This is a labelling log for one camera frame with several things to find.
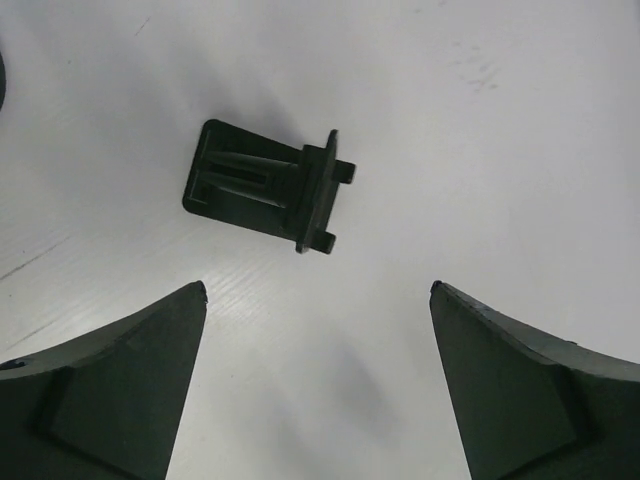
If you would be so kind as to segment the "black round-base phone stand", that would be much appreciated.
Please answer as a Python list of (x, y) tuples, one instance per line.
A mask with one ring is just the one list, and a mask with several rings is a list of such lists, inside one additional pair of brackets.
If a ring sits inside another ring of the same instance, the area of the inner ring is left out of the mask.
[(0, 109), (4, 105), (7, 90), (6, 67), (2, 53), (0, 54)]

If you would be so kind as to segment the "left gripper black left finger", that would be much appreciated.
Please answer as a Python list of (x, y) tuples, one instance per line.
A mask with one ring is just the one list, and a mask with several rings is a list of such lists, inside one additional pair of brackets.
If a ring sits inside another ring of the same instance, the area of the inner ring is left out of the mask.
[(207, 311), (196, 281), (1, 365), (4, 479), (166, 477)]

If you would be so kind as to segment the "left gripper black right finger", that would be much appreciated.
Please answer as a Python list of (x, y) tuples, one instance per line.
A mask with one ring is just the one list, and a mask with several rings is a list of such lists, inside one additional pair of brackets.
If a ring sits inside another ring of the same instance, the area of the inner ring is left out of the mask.
[(472, 478), (638, 478), (638, 364), (533, 328), (442, 281), (429, 306)]

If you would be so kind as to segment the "black folding phone stand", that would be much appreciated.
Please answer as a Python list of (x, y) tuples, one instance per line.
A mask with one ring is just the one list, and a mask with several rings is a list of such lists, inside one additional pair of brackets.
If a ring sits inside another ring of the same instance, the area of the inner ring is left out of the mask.
[(336, 130), (324, 147), (296, 149), (211, 119), (202, 127), (182, 205), (194, 215), (290, 240), (300, 254), (329, 254), (337, 192), (356, 172), (337, 150)]

